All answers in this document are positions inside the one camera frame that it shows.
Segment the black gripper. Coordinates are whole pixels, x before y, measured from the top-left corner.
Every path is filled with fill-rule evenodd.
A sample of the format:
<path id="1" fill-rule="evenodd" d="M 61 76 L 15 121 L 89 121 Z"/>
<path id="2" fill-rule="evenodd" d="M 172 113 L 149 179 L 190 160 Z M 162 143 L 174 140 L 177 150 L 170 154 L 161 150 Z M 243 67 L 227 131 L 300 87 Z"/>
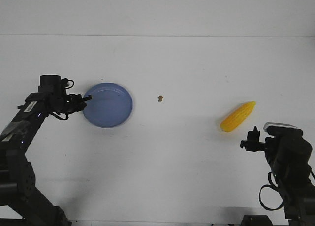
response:
<path id="1" fill-rule="evenodd" d="M 70 115 L 75 112 L 84 110 L 85 102 L 92 100 L 92 95 L 82 97 L 81 94 L 69 94 L 63 98 L 61 108 L 58 108 L 58 114 Z"/>
<path id="2" fill-rule="evenodd" d="M 250 152 L 265 151 L 265 143 L 259 141 L 260 131 L 257 126 L 254 127 L 253 131 L 249 131 L 246 140 L 242 140 L 240 147 Z"/>

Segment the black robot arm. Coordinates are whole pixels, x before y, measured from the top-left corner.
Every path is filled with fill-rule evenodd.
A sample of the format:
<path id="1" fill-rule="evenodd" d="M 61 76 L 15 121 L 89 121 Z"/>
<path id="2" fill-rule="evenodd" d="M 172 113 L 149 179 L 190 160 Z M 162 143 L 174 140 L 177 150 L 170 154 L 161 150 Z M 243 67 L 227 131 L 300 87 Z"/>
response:
<path id="1" fill-rule="evenodd" d="M 68 94 L 74 81 L 59 75 L 42 75 L 38 92 L 31 93 L 0 134 L 0 204 L 18 213 L 19 219 L 2 218 L 2 226 L 70 226 L 64 210 L 54 206 L 36 187 L 36 177 L 26 158 L 36 133 L 50 115 L 62 120 L 84 110 L 92 96 Z"/>
<path id="2" fill-rule="evenodd" d="M 283 209 L 291 226 L 315 224 L 315 175 L 309 166 L 311 144 L 303 138 L 303 131 L 296 126 L 268 122 L 263 127 L 268 134 L 260 142 L 257 128 L 248 132 L 240 147 L 246 151 L 263 151 L 270 167 L 268 184 L 282 199 L 277 210 Z"/>

